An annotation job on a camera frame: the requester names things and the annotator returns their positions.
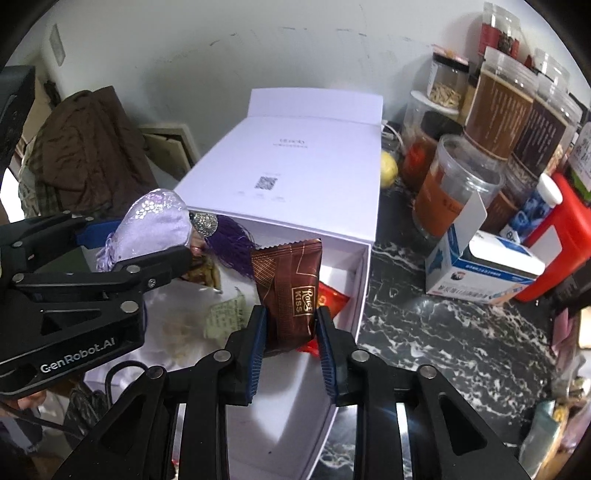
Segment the black cable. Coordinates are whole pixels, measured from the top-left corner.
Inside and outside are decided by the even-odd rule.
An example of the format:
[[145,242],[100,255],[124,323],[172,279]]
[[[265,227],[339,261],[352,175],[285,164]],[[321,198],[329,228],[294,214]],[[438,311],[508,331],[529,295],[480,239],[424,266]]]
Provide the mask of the black cable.
[[83,439],[83,436],[80,433],[74,432],[73,430],[70,430],[69,428],[64,427],[63,425],[60,425],[59,423],[55,423],[54,421],[49,421],[49,420],[38,419],[36,417],[31,418],[31,417],[27,416],[21,410],[18,410],[16,408],[12,408],[10,405],[5,404],[1,400],[0,400],[0,407],[3,410],[6,410],[11,415],[14,415],[16,418],[27,421],[29,423],[32,423],[33,425],[40,425],[41,427],[48,427],[51,429],[59,430],[59,431],[65,433],[66,435],[70,435],[78,440]]
[[111,393],[111,382],[113,381],[113,377],[117,372],[127,367],[138,367],[144,372],[148,369],[148,367],[146,367],[142,362],[138,362],[137,360],[125,360],[111,368],[105,377],[105,393],[107,395],[107,406],[109,408],[113,406],[113,395]]

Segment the glass jar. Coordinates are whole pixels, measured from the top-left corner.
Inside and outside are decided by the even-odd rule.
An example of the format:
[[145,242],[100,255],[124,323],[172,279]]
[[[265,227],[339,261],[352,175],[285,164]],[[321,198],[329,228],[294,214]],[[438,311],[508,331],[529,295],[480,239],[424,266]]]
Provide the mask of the glass jar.
[[438,105],[458,110],[466,94],[468,73],[466,59],[436,48],[431,62],[427,97]]
[[503,165],[465,138],[444,135],[413,206],[417,229],[426,238],[438,240],[474,192],[488,206],[504,184]]

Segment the silver ornament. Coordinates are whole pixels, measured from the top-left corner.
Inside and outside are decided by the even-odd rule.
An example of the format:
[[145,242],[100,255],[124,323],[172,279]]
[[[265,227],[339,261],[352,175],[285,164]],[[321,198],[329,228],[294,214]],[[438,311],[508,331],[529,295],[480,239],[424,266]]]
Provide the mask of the silver ornament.
[[193,228],[203,238],[212,236],[217,230],[217,216],[212,213],[189,211],[189,219]]

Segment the qr code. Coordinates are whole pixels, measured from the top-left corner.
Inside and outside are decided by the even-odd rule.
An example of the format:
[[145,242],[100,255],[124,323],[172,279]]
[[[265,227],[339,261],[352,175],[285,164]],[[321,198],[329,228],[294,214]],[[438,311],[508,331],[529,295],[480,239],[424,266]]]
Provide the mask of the qr code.
[[277,179],[273,177],[261,177],[256,183],[255,188],[261,190],[272,190]]

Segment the lemon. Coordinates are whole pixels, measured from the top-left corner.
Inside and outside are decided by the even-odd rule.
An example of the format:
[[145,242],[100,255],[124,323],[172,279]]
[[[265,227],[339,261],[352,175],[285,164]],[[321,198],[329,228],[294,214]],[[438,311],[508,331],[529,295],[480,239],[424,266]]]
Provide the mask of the lemon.
[[398,165],[396,160],[388,152],[382,150],[381,166],[379,172],[379,187],[387,189],[392,186],[398,176]]

